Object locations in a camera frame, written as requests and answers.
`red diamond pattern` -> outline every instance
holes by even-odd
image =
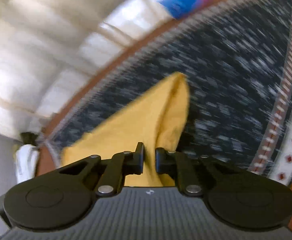
[[[287,161],[288,163],[291,163],[291,162],[292,162],[292,155],[288,155],[288,156],[286,157],[286,161]]]
[[[285,173],[282,172],[282,173],[278,174],[278,179],[279,180],[283,180],[285,178],[286,178]]]

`yellow fabric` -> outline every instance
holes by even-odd
[[[122,151],[135,151],[138,142],[145,146],[141,175],[126,176],[125,186],[173,186],[168,175],[155,170],[155,148],[176,150],[186,123],[189,90],[185,76],[174,73],[161,80],[142,96],[86,133],[71,147],[64,149],[62,165],[98,154],[110,159]]]

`black object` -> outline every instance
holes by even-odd
[[[191,160],[186,154],[156,149],[156,171],[166,173],[181,193],[197,188],[208,209],[230,226],[272,230],[292,216],[292,191],[285,185],[212,157]]]
[[[126,175],[143,172],[143,154],[138,143],[133,153],[92,155],[14,186],[0,204],[12,227],[1,240],[292,240],[286,186],[158,148],[156,171],[176,187],[123,187]]]

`silver screw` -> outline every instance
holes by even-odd
[[[202,188],[198,185],[188,185],[186,191],[191,194],[197,194],[202,191]]]
[[[112,186],[109,186],[109,185],[103,185],[103,186],[100,186],[98,188],[98,192],[102,193],[102,194],[108,194],[108,193],[112,192],[113,190],[114,190],[114,188]]]

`dark patterned rug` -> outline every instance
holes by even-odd
[[[187,75],[191,98],[178,150],[248,168],[278,96],[291,17],[292,0],[228,0],[194,15],[136,53],[83,98],[54,133],[56,151],[179,71]],[[264,175],[278,154],[291,102],[292,96]]]

